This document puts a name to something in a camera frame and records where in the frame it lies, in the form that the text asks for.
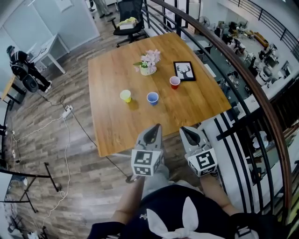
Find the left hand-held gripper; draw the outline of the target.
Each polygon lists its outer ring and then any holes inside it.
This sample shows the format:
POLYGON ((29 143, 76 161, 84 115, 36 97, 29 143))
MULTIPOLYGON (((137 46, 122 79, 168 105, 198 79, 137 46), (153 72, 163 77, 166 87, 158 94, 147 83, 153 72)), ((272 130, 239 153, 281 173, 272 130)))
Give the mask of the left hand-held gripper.
POLYGON ((143 144, 161 144, 162 126, 155 124, 143 130, 132 150, 131 168, 135 176, 153 176, 162 162, 163 150, 146 148, 143 144))

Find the blue paper cup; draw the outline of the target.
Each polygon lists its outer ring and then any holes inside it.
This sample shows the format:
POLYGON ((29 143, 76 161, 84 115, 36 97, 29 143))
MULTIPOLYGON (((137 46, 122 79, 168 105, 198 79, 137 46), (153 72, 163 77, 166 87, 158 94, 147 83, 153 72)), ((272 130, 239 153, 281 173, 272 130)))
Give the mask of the blue paper cup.
POLYGON ((147 101, 151 105, 156 105, 158 103, 158 100, 159 100, 159 95, 156 92, 149 92, 147 94, 147 101))

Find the yellow paper cup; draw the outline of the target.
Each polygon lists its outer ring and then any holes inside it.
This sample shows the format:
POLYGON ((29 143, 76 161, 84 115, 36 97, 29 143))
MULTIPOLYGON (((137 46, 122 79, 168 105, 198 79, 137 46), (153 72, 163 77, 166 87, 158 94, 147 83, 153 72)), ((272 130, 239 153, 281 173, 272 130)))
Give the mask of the yellow paper cup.
POLYGON ((131 102, 131 92, 129 90, 123 90, 121 93, 120 93, 120 98, 125 101, 126 103, 129 103, 131 102))

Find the red paper cup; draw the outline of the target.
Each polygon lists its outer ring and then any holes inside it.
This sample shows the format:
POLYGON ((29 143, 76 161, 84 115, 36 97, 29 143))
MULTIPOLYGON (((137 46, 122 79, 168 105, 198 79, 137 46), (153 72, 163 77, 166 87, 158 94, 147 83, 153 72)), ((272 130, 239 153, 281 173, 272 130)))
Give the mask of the red paper cup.
POLYGON ((171 88, 172 88, 172 89, 177 89, 178 86, 179 86, 179 84, 180 84, 180 82, 181 82, 181 80, 180 80, 179 77, 177 77, 177 76, 172 76, 172 77, 170 78, 171 88))

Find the black framed deer picture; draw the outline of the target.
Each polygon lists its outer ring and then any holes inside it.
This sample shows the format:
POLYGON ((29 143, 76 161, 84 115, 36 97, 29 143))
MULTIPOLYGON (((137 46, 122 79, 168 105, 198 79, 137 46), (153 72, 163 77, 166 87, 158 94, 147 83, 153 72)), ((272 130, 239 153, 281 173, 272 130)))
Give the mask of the black framed deer picture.
POLYGON ((175 74, 181 81, 196 81, 190 61, 173 62, 173 64, 175 74))

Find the person's dark top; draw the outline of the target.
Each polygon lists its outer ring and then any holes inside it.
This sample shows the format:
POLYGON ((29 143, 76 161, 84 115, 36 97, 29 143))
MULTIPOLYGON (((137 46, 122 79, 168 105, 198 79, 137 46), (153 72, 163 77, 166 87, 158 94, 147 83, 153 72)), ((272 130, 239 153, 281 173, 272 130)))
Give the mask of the person's dark top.
POLYGON ((92 225, 87 239, 162 239, 149 229, 147 209, 154 211, 168 231, 183 227, 182 212, 185 199, 190 197, 198 215, 196 232, 210 233, 224 239, 235 239, 237 227, 248 226, 255 239, 287 239, 290 225, 283 225, 273 215, 237 213, 228 215, 212 199, 180 185, 171 185, 146 196, 136 214, 127 224, 119 222, 92 225))

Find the pink flowers in white pot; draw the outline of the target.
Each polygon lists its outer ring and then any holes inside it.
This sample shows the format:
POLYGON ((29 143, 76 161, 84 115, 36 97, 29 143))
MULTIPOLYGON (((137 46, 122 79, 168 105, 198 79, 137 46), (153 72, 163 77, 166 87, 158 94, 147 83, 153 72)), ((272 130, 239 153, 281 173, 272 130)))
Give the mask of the pink flowers in white pot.
POLYGON ((156 64, 160 62, 159 50, 147 50, 146 54, 141 56, 139 62, 134 63, 135 70, 140 72, 143 76, 149 76, 157 71, 156 64))

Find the white bow cloth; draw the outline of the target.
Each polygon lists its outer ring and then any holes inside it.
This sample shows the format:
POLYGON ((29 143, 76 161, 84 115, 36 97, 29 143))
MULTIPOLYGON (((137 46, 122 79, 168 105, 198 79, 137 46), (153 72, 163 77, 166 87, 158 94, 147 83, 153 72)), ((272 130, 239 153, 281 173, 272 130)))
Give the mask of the white bow cloth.
POLYGON ((190 197, 185 199, 183 206, 182 228, 172 232, 168 231, 162 219, 151 209, 147 209, 147 220, 150 231, 162 239, 224 239, 210 233, 195 231, 199 225, 199 220, 197 210, 190 197))

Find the black railing with wooden handrail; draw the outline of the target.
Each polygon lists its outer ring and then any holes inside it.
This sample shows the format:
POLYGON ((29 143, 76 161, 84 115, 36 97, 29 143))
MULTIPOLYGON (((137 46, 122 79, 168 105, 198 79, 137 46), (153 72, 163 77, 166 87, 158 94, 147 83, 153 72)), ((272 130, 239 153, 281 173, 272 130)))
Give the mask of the black railing with wooden handrail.
POLYGON ((218 177, 244 212, 289 223, 292 170, 276 113, 252 73, 225 43, 188 14, 163 0, 143 0, 142 12, 156 33, 185 35, 228 84, 230 109, 201 123, 215 149, 218 177))

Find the white box with yellow cloth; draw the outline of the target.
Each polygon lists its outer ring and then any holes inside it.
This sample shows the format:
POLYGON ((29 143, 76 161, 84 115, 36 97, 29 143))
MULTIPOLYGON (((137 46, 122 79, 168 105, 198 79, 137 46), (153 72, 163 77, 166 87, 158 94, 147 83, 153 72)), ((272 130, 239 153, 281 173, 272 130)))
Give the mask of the white box with yellow cloth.
POLYGON ((130 17, 118 23, 117 27, 120 30, 126 30, 126 29, 133 29, 136 25, 137 25, 137 19, 135 17, 130 17))

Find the yellow sofa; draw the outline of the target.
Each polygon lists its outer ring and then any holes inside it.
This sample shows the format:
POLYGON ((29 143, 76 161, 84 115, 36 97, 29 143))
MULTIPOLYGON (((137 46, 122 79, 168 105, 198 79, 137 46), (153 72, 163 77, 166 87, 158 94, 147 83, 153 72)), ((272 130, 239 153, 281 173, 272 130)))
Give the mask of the yellow sofa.
POLYGON ((265 48, 269 46, 269 42, 258 32, 254 33, 254 38, 257 39, 265 48))

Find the black office chair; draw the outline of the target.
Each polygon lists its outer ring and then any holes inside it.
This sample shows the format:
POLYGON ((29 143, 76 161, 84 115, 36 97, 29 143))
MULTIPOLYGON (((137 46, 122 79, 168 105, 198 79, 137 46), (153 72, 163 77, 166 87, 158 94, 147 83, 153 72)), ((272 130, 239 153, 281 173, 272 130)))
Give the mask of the black office chair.
POLYGON ((116 44, 116 47, 119 48, 122 43, 132 43, 140 40, 141 37, 146 37, 144 32, 144 20, 142 14, 142 5, 143 0, 123 0, 117 3, 120 22, 128 19, 130 17, 135 17, 137 19, 137 25, 133 29, 120 30, 115 24, 115 17, 108 20, 111 22, 114 27, 113 34, 115 36, 126 36, 125 40, 122 40, 116 44))

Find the white desk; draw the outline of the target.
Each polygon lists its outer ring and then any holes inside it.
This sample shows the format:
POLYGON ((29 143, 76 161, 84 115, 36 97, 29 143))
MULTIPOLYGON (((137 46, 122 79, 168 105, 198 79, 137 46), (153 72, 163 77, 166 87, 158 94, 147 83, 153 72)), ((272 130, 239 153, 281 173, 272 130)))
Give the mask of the white desk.
POLYGON ((58 63, 58 61, 51 54, 52 48, 54 47, 56 42, 59 42, 61 44, 61 46, 64 48, 67 54, 70 53, 68 47, 66 46, 66 44, 64 43, 64 41, 62 40, 59 34, 54 35, 47 42, 43 43, 40 46, 38 46, 37 43, 35 43, 27 51, 29 56, 31 56, 31 59, 29 61, 35 63, 36 68, 38 69, 39 72, 42 72, 48 68, 43 63, 43 60, 45 58, 48 58, 62 72, 62 74, 66 73, 63 67, 58 63))

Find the yellow top black leg table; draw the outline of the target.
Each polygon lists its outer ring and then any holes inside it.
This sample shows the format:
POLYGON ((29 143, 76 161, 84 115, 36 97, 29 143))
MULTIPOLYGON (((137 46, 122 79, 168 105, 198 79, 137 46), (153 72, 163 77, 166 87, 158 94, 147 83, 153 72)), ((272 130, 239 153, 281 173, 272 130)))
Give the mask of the yellow top black leg table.
POLYGON ((5 99, 9 98, 14 103, 17 103, 20 105, 26 96, 26 91, 27 91, 26 89, 22 89, 21 87, 19 87, 16 84, 16 77, 13 76, 6 84, 4 92, 0 96, 0 101, 5 101, 6 103, 8 103, 8 101, 6 101, 5 99), (15 96, 12 96, 9 93, 11 91, 11 89, 13 89, 14 91, 17 92, 17 94, 15 96))

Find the black frame glass desk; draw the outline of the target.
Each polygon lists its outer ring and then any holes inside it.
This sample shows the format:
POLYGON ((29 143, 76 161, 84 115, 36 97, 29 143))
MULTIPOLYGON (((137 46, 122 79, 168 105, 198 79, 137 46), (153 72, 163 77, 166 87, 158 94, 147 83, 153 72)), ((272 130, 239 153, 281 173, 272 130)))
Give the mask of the black frame glass desk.
POLYGON ((30 189, 30 187, 32 186, 33 182, 37 179, 37 178, 45 178, 45 179, 50 179, 51 183, 53 184, 54 189, 56 190, 56 192, 60 192, 62 190, 62 185, 59 183, 55 183, 55 181, 53 180, 53 177, 50 173, 50 170, 48 168, 49 163, 48 162, 44 162, 44 166, 46 168, 47 174, 45 175, 38 175, 38 174, 27 174, 27 173, 19 173, 19 172, 13 172, 13 171, 9 171, 6 169, 0 169, 0 175, 4 175, 7 179, 6 179, 6 183, 5 187, 7 187, 7 190, 5 191, 5 194, 0 196, 0 203, 10 203, 10 204, 21 204, 21 203, 29 203, 33 212, 37 213, 38 210, 36 210, 30 200, 30 197, 28 195, 28 191, 30 189), (8 192, 8 188, 9 185, 11 183, 11 178, 12 176, 23 176, 23 177, 30 177, 33 178, 31 180, 31 182, 26 186, 26 188, 24 189, 24 192, 22 194, 22 196, 20 197, 19 200, 6 200, 6 196, 7 196, 7 192, 8 192))

